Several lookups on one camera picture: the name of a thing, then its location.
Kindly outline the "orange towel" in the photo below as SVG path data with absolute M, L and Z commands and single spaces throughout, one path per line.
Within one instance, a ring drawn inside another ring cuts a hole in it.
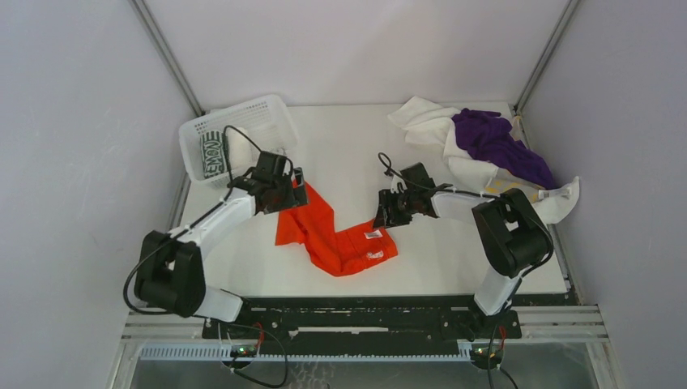
M 305 247 L 310 262 L 335 277 L 351 276 L 398 255 L 395 241 L 373 221 L 337 231 L 335 212 L 310 185 L 305 185 L 309 203 L 279 214 L 275 244 Z

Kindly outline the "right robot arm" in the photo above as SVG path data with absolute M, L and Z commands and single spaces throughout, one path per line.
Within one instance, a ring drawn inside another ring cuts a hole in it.
M 553 239 L 544 222 L 520 189 L 494 195 L 438 185 L 421 163 L 397 171 L 386 154 L 379 157 L 392 183 L 378 193 L 374 228 L 408 225 L 415 215 L 473 219 L 489 269 L 473 296 L 468 326 L 476 336 L 491 336 L 523 278 L 553 256 Z

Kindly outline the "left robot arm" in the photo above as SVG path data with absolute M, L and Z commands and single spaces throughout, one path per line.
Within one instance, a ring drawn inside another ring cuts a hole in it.
M 302 168 L 286 156 L 261 152 L 257 164 L 232 177 L 226 194 L 197 220 L 145 236 L 123 286 L 125 304 L 139 314 L 214 319 L 231 336 L 247 336 L 254 318 L 242 309 L 245 299 L 208 285 L 204 259 L 247 220 L 308 202 Z

